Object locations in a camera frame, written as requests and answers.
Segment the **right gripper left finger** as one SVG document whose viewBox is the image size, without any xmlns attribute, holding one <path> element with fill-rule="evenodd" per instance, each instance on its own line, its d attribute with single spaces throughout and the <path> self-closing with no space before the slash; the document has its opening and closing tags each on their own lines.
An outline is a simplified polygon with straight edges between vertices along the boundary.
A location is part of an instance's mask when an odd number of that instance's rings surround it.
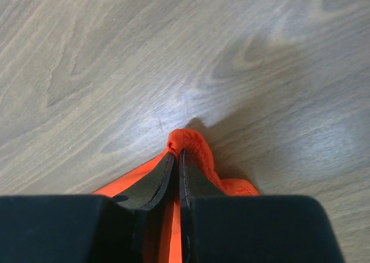
<svg viewBox="0 0 370 263">
<path fill-rule="evenodd" d="M 136 210 L 145 208 L 159 195 L 159 201 L 167 189 L 169 178 L 175 162 L 175 156 L 166 153 L 154 168 L 132 186 L 115 195 L 115 202 L 120 206 Z"/>
</svg>

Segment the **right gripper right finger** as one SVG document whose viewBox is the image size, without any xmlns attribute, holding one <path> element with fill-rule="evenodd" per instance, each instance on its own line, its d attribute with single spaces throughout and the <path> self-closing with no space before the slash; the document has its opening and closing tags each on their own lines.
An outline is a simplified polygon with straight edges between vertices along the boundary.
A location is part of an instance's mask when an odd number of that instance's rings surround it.
<svg viewBox="0 0 370 263">
<path fill-rule="evenodd" d="M 179 197 L 181 208 L 190 208 L 194 198 L 225 197 L 197 167 L 188 150 L 182 150 L 179 157 Z"/>
</svg>

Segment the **orange t shirt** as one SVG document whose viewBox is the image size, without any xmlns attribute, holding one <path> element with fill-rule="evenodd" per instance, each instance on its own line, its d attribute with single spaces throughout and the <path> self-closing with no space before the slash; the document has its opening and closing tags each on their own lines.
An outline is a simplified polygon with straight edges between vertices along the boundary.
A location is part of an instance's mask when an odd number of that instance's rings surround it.
<svg viewBox="0 0 370 263">
<path fill-rule="evenodd" d="M 219 178 L 214 164 L 213 153 L 204 137 L 193 129 L 176 129 L 168 136 L 166 148 L 158 156 L 140 165 L 118 179 L 94 191 L 115 199 L 115 195 L 126 190 L 148 174 L 166 153 L 175 156 L 171 176 L 163 197 L 159 195 L 145 208 L 134 210 L 142 225 L 135 228 L 141 240 L 134 240 L 134 249 L 141 262 L 182 262 L 182 232 L 179 197 L 179 157 L 182 150 L 188 150 L 195 159 L 197 167 L 226 197 L 253 197 L 259 192 L 244 179 Z"/>
</svg>

